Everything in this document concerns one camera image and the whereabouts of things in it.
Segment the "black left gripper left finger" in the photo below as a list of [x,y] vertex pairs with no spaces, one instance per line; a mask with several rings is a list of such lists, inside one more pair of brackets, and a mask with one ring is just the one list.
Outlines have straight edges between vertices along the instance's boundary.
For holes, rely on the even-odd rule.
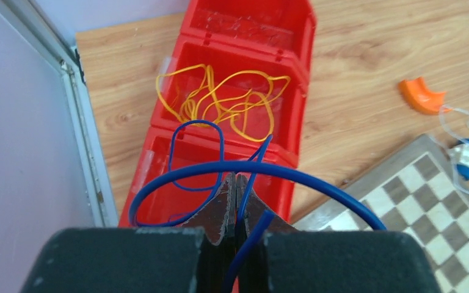
[[231,292],[236,177],[178,227],[67,228],[43,246],[22,292]]

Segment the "orange pipe elbow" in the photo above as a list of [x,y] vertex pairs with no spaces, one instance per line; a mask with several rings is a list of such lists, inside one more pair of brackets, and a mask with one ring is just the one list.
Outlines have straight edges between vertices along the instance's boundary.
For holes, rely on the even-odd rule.
[[433,92],[426,85],[423,77],[399,82],[398,89],[405,102],[414,110],[425,115],[438,115],[454,110],[445,106],[446,92]]

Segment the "wooden chessboard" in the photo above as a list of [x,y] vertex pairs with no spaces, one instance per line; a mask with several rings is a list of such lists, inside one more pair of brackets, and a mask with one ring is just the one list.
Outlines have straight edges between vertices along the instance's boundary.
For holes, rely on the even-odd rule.
[[456,189],[448,158],[428,135],[343,189],[418,242],[443,292],[469,292],[469,195]]

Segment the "red plastic bin tray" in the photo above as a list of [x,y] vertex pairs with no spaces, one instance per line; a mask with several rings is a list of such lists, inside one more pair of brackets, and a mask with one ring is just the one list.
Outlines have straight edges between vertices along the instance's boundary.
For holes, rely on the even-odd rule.
[[191,1],[119,225],[152,179],[224,158],[296,168],[317,20],[309,1]]

